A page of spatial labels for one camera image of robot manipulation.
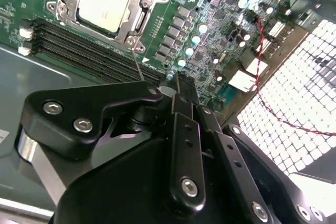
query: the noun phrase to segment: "cpu socket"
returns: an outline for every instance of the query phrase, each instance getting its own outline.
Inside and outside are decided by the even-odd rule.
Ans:
[[[121,50],[146,50],[140,38],[156,4],[169,0],[56,0],[47,8],[62,25]]]

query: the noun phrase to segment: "green circuit board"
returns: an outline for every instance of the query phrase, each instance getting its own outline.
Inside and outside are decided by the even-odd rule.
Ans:
[[[0,42],[17,48],[23,44],[23,38],[19,35],[22,19],[42,18],[50,23],[59,25],[55,16],[46,9],[46,3],[54,0],[0,0]],[[168,70],[182,71],[195,79],[199,99],[203,104],[207,104],[213,97],[220,96],[226,102],[230,102],[239,93],[234,87],[228,86],[228,80],[223,78],[218,82],[214,78],[215,72],[223,72],[227,64],[233,59],[239,59],[243,51],[250,47],[258,39],[258,30],[254,24],[250,24],[243,18],[243,10],[238,7],[239,0],[170,0],[167,4],[157,4],[150,16],[148,24],[141,37],[141,42],[145,45],[146,51],[138,54],[138,62],[151,69],[165,74]],[[272,19],[260,9],[258,3],[265,2],[277,8],[281,0],[248,0],[248,8],[263,18],[266,22]],[[158,60],[157,52],[168,28],[172,25],[172,20],[177,15],[180,6],[190,10],[194,17],[187,28],[185,28],[181,43],[174,53],[167,55],[164,60]],[[231,23],[235,22],[243,27],[250,35],[251,39],[245,47],[239,47],[233,40],[230,41],[227,34],[231,28]],[[207,26],[207,32],[200,35],[201,42],[198,45],[192,44],[191,37],[197,35],[200,24]],[[79,32],[71,27],[67,30],[89,39],[91,42],[115,50],[111,45],[101,42],[87,34]],[[193,54],[186,57],[186,48],[192,48]],[[132,58],[132,54],[127,51],[118,53],[125,57]],[[220,58],[218,64],[213,64],[211,55],[217,54]],[[82,71],[81,69],[59,62],[43,54],[35,57],[43,58],[70,71],[76,72],[86,78],[102,83],[99,78]],[[186,59],[186,66],[180,67],[178,59]]]

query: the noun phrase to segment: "red wire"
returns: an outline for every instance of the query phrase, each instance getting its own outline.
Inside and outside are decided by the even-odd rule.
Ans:
[[[260,40],[260,51],[259,51],[259,55],[258,55],[258,65],[257,65],[257,77],[256,77],[256,86],[257,86],[257,94],[258,94],[258,97],[259,97],[259,100],[260,100],[260,103],[261,105],[269,112],[271,113],[279,122],[281,123],[284,123],[292,128],[296,128],[298,130],[303,130],[305,132],[310,132],[310,133],[314,133],[314,134],[317,134],[317,135],[325,135],[325,136],[336,136],[336,133],[334,132],[321,132],[321,131],[318,131],[318,130],[312,130],[312,129],[308,129],[308,128],[305,128],[303,126],[299,126],[299,125],[295,125],[295,124],[291,124],[290,122],[288,122],[287,120],[285,119],[282,119],[280,117],[278,117],[276,115],[276,113],[272,110],[272,108],[270,106],[268,106],[264,100],[263,100],[263,97],[261,96],[261,93],[260,93],[260,75],[259,75],[259,66],[260,66],[260,62],[261,62],[261,58],[262,58],[262,44],[265,40],[265,35],[264,35],[264,27],[262,25],[262,22],[261,20],[259,19],[258,20],[258,25],[260,26],[260,33],[261,33],[261,40]]]

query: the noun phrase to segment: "motherboard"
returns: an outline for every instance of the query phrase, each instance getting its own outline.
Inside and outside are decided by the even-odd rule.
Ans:
[[[177,72],[195,80],[199,101],[229,104],[254,88],[291,32],[286,0],[0,0],[0,42],[97,83],[159,85]]]

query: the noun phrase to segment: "white mesh grille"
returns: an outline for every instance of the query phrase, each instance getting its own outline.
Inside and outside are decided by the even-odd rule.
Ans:
[[[292,124],[336,131],[336,24],[323,20],[262,88],[263,100]],[[277,121],[255,96],[238,115],[242,130],[287,175],[336,146],[336,137]]]

